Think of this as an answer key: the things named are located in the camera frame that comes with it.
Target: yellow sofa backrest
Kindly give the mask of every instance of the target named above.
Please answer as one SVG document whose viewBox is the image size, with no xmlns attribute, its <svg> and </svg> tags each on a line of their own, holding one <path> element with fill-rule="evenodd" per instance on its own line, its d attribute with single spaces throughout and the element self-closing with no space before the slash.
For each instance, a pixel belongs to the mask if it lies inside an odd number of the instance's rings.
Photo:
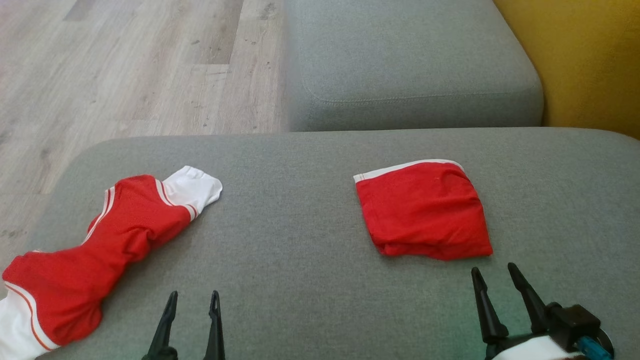
<svg viewBox="0 0 640 360">
<path fill-rule="evenodd" d="M 494 0 L 533 62 L 543 123 L 640 139 L 640 0 Z"/>
</svg>

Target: gray ottoman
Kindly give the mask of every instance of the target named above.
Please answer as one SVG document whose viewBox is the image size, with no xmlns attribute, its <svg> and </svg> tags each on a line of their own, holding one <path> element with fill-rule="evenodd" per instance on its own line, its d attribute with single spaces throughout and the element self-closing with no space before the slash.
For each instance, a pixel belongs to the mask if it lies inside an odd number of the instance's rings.
<svg viewBox="0 0 640 360">
<path fill-rule="evenodd" d="M 538 75 L 492 0 L 288 0 L 293 131 L 539 126 Z"/>
<path fill-rule="evenodd" d="M 425 158 L 465 167 L 493 256 L 446 263 L 377 253 L 351 176 Z M 184 164 L 220 178 L 222 198 L 129 269 L 89 338 L 45 359 L 141 358 L 172 290 L 180 292 L 172 345 L 181 359 L 202 358 L 213 289 L 230 360 L 482 359 L 473 266 L 511 332 L 529 326 L 509 261 L 545 302 L 599 316 L 618 359 L 640 352 L 636 140 L 552 128 L 115 140 L 69 167 L 29 248 L 79 244 L 104 189 Z"/>
</svg>

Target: gray cushion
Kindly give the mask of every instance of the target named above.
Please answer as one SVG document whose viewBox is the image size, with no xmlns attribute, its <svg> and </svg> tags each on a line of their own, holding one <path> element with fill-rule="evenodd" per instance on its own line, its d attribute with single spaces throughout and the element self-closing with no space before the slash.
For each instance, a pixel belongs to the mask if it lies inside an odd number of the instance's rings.
<svg viewBox="0 0 640 360">
<path fill-rule="evenodd" d="M 384 258 L 352 175 L 411 160 L 461 163 L 495 254 Z M 80 243 L 115 181 L 185 164 L 217 176 L 219 202 L 135 264 L 87 339 L 46 359 L 139 359 L 180 292 L 172 345 L 204 355 L 211 291 L 228 359 L 481 359 L 470 269 L 513 334 L 529 326 L 516 262 L 545 302 L 603 320 L 619 359 L 640 352 L 640 142 L 594 130 L 514 128 L 133 138 L 84 152 L 57 185 L 29 248 Z"/>
<path fill-rule="evenodd" d="M 539 126 L 538 75 L 491 0 L 289 0 L 294 131 Z"/>
</svg>

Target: blue connector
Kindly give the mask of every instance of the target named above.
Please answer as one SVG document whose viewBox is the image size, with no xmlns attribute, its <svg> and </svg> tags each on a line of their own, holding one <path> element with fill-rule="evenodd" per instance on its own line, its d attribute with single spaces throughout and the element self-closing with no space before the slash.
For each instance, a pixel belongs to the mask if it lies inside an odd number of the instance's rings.
<svg viewBox="0 0 640 360">
<path fill-rule="evenodd" d="M 576 347 L 589 360 L 613 360 L 611 354 L 588 336 L 578 339 Z"/>
</svg>

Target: white fabric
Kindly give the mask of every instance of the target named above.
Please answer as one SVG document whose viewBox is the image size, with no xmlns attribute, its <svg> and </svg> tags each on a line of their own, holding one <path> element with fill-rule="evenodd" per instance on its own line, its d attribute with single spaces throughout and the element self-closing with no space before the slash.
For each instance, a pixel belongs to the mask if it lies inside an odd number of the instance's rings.
<svg viewBox="0 0 640 360">
<path fill-rule="evenodd" d="M 462 168 L 462 165 L 460 165 L 459 163 L 457 163 L 457 162 L 455 162 L 453 160 L 427 159 L 427 160 L 412 161 L 410 163 L 404 163 L 404 164 L 400 164 L 400 165 L 396 165 L 396 166 L 392 166 L 392 167 L 387 167 L 387 168 L 379 168 L 377 170 L 373 170 L 373 171 L 370 171 L 370 172 L 365 172 L 364 174 L 355 175 L 355 176 L 353 176 L 353 180 L 357 183 L 359 181 L 373 179 L 374 177 L 378 177 L 380 175 L 384 175 L 384 174 L 387 174 L 387 173 L 392 172 L 392 171 L 400 170 L 402 168 L 410 167 L 412 165 L 421 164 L 421 163 L 453 164 L 453 165 L 456 165 L 457 167 L 459 167 L 463 172 L 465 171 L 465 169 Z"/>
<path fill-rule="evenodd" d="M 18 293 L 7 288 L 6 298 L 0 300 L 0 360 L 33 360 L 48 350 L 34 335 L 29 304 Z M 59 347 L 46 336 L 41 341 L 51 350 Z"/>
<path fill-rule="evenodd" d="M 195 167 L 185 166 L 162 182 L 167 199 L 174 205 L 191 205 L 201 214 L 205 206 L 220 198 L 222 183 Z"/>
<path fill-rule="evenodd" d="M 550 337 L 540 336 L 499 353 L 493 360 L 560 360 L 578 355 L 564 351 Z"/>
</svg>

